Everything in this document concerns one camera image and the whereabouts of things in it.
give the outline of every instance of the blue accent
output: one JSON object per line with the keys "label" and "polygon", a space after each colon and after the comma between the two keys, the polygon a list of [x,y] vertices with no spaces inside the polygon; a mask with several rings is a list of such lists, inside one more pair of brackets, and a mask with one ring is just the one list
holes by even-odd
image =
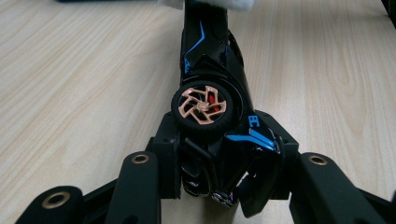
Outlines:
{"label": "blue accent", "polygon": [[251,129],[250,135],[227,134],[226,137],[235,142],[248,141],[261,147],[268,148],[271,151],[275,151],[275,144],[273,141]]}
{"label": "blue accent", "polygon": [[199,44],[201,44],[204,41],[204,39],[205,39],[204,27],[202,26],[202,23],[200,21],[199,21],[199,25],[201,26],[201,38],[195,43],[194,46],[192,46],[191,49],[189,49],[189,51],[187,51],[184,54],[184,73],[186,73],[186,74],[190,72],[190,67],[191,67],[191,64],[187,60],[186,55],[188,53],[190,53],[193,49],[195,49]]}
{"label": "blue accent", "polygon": [[254,130],[250,129],[250,135],[255,137],[255,138],[257,138],[257,139],[259,139],[260,141],[264,142],[265,144],[267,144],[270,147],[274,147],[275,146],[273,141],[269,140],[267,137],[263,136],[262,134],[254,131]]}
{"label": "blue accent", "polygon": [[247,116],[247,118],[250,128],[253,128],[254,124],[256,124],[256,127],[260,127],[259,117],[257,115]]}

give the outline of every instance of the wooden table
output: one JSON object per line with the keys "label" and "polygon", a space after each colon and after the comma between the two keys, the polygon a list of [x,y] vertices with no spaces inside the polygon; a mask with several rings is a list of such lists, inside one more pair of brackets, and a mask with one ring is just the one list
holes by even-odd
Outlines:
{"label": "wooden table", "polygon": [[[396,189],[396,30],[379,0],[258,0],[229,12],[257,109],[359,188]],[[113,180],[156,133],[179,78],[183,11],[155,2],[0,1],[0,223],[41,192]],[[209,199],[163,201],[163,223],[245,219]]]}

